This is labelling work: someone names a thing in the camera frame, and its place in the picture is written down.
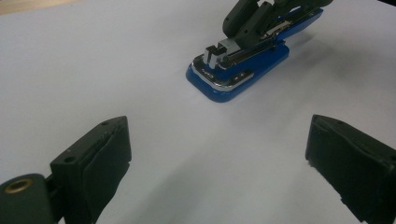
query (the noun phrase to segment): blue stapler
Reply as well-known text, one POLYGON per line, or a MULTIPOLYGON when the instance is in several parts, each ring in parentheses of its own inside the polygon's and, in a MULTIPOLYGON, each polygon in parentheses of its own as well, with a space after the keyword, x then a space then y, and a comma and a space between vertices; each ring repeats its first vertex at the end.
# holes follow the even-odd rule
POLYGON ((228 38, 190 64, 186 76, 215 102, 227 102, 289 55, 284 39, 317 20, 332 0, 239 0, 223 23, 228 38))

